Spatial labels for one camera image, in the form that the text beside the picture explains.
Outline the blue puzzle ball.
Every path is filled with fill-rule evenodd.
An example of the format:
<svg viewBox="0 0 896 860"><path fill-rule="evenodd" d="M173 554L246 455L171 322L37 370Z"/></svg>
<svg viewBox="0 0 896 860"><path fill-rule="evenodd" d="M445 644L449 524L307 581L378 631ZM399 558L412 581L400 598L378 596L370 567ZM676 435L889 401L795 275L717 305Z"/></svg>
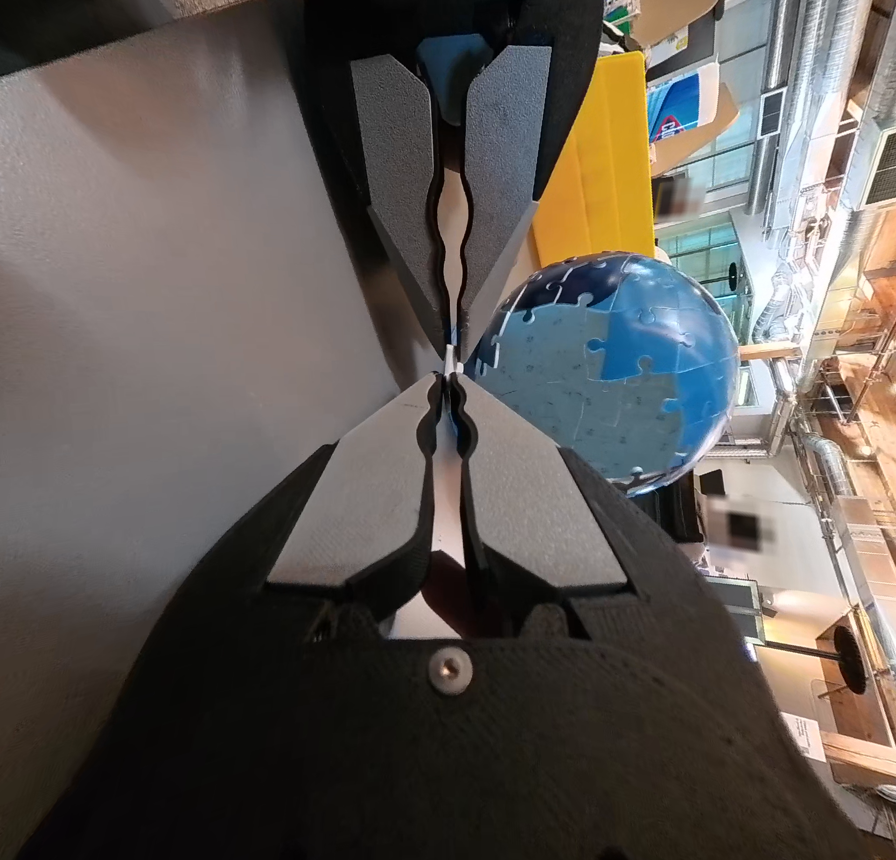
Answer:
<svg viewBox="0 0 896 860"><path fill-rule="evenodd" d="M740 364L731 323L702 284L607 251L521 283L464 373L633 497L678 481L715 446Z"/></svg>

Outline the yellow plastic bin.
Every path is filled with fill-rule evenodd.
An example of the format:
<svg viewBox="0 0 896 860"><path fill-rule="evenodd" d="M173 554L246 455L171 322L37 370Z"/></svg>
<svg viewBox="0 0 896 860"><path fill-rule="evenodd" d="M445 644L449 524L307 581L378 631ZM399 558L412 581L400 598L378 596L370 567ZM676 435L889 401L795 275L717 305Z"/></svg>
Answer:
<svg viewBox="0 0 896 860"><path fill-rule="evenodd" d="M654 256L645 73L638 50L597 60L533 219L543 268L603 251Z"/></svg>

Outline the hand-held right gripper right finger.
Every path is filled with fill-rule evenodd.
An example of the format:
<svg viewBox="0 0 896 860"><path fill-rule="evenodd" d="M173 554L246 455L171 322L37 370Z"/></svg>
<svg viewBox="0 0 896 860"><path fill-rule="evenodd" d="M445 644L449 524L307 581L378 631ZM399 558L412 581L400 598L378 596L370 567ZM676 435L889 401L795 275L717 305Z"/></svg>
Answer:
<svg viewBox="0 0 896 860"><path fill-rule="evenodd" d="M472 435L462 495L475 547L551 588L625 588L558 444L467 376L450 385Z"/></svg>

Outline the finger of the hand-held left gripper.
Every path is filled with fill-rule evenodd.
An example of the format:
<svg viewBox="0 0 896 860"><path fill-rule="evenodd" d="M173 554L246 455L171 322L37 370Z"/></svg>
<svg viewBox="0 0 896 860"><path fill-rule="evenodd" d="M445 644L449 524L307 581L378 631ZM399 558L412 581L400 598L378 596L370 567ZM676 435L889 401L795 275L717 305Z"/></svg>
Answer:
<svg viewBox="0 0 896 860"><path fill-rule="evenodd" d="M551 55L548 46L508 46L469 86L460 348L476 347L487 329L538 206L533 191Z"/></svg>
<svg viewBox="0 0 896 860"><path fill-rule="evenodd" d="M428 85L391 55L350 63L364 156L367 212L431 345L448 345L444 245L435 206L442 186Z"/></svg>

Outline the cardboard box with blue label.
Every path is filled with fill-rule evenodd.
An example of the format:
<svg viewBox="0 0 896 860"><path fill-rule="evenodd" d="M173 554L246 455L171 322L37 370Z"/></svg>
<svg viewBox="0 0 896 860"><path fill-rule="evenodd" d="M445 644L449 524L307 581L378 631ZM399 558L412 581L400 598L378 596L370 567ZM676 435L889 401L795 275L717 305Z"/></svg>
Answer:
<svg viewBox="0 0 896 860"><path fill-rule="evenodd" d="M647 86L651 176L678 168L720 137L739 106L711 59Z"/></svg>

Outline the black disc on rod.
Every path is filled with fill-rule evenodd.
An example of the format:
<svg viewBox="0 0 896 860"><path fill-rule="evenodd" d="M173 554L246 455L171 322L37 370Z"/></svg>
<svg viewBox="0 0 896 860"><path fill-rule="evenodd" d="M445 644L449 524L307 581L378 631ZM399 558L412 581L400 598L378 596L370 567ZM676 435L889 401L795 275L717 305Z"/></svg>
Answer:
<svg viewBox="0 0 896 860"><path fill-rule="evenodd" d="M837 624L833 628L834 650L798 646L777 641L765 641L763 647L801 656L812 656L834 662L845 688L856 695L863 695L868 688L868 675L857 639L848 627Z"/></svg>

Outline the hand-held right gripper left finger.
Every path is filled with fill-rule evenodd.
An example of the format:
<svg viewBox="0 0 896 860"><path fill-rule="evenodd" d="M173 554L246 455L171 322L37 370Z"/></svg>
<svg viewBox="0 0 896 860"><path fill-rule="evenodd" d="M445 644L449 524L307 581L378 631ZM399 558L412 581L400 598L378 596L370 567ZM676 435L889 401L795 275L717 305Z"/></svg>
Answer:
<svg viewBox="0 0 896 860"><path fill-rule="evenodd" d="M442 375L427 373L337 443L267 577L340 588L432 524L432 457Z"/></svg>

